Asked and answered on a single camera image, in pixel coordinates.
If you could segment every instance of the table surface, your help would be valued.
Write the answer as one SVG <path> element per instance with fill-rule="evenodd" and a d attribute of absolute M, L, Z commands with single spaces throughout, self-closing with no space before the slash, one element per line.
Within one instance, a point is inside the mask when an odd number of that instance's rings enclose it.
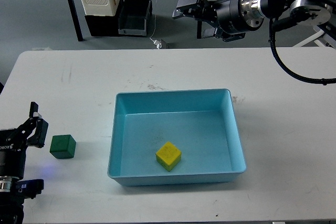
<path fill-rule="evenodd" d="M 330 48 L 279 48 L 301 74 L 334 77 Z M 123 187 L 107 175 L 119 92 L 228 88 L 247 170 L 231 183 Z M 18 127 L 35 101 L 49 123 L 29 147 L 24 179 L 45 188 L 25 223 L 336 219 L 336 84 L 297 81 L 269 48 L 29 51 L 0 95 L 0 128 Z M 73 159 L 53 135 L 77 141 Z"/>

